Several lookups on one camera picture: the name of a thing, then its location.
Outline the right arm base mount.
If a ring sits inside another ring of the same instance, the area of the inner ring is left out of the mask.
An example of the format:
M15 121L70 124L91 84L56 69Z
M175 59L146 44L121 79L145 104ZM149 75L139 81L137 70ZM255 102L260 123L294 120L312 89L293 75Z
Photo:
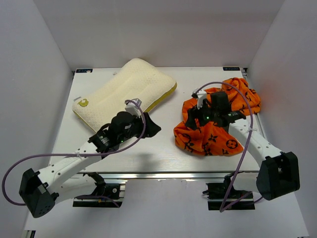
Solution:
M222 182L212 182L207 183L207 189L202 192L202 195L208 200L208 210L209 211L219 211L226 195L228 186L231 182L230 178L224 178ZM230 203L233 203L239 198L243 198L232 206L228 207L227 210L255 210L255 202L252 193L249 193L244 190L236 190L231 188L228 198L224 204L224 207L228 206Z

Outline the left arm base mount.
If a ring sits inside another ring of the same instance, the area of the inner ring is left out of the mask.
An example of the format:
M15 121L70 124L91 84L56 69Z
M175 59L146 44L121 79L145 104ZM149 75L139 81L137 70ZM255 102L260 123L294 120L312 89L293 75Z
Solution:
M106 182L96 172L84 174L94 180L96 188L89 195L81 195L74 198L73 207L92 208L120 208L124 198L125 185Z

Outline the cream contoured pillow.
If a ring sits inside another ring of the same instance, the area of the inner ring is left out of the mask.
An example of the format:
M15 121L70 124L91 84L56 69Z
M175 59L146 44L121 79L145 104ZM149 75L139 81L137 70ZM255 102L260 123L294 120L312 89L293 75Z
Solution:
M150 112L172 94L177 82L148 62L134 58L95 92L77 99L72 110L93 131L110 123L124 111L125 100L139 99L143 112Z

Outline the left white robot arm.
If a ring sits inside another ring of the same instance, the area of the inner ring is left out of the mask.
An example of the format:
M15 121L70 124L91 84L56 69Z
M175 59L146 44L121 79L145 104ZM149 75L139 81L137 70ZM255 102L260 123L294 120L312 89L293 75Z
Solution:
M143 117L119 112L78 149L75 157L65 157L35 172L28 169L22 175L19 194L34 218L47 214L68 199L104 199L114 201L118 193L96 172L75 175L89 165L101 161L108 153L119 150L121 143L133 138L151 138L161 127L148 113Z

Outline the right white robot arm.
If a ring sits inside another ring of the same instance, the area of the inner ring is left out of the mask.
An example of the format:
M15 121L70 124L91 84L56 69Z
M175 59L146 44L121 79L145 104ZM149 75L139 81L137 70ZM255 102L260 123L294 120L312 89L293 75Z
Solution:
M265 200L273 200L299 190L297 156L293 152L282 152L254 131L242 112L232 110L225 92L213 93L210 101L203 90L195 90L192 97L197 99L197 104L188 109L185 125L197 129L199 125L214 122L243 143L260 167L255 173L233 172L226 175L223 182L225 197L234 198L241 191L250 191L259 193Z

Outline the orange patterned pillowcase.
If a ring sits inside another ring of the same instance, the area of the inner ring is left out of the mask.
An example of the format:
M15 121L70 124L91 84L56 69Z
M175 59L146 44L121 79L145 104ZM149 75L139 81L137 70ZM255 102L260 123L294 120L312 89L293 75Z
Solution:
M244 78L230 78L224 81L238 88L244 94L251 107L252 113L259 113L261 110L261 98L254 89L249 87ZM245 116L250 112L245 100L233 88L222 85L220 88L208 88L207 100L211 102L211 94L218 91L224 91L228 95L229 102L233 111L240 111ZM183 120L174 128L175 145L200 156L233 156L243 152L243 146L224 128L215 126L213 122L207 123L203 127L192 130L186 127L185 122L188 119L187 110L197 105L197 100L191 98L184 101L182 106Z

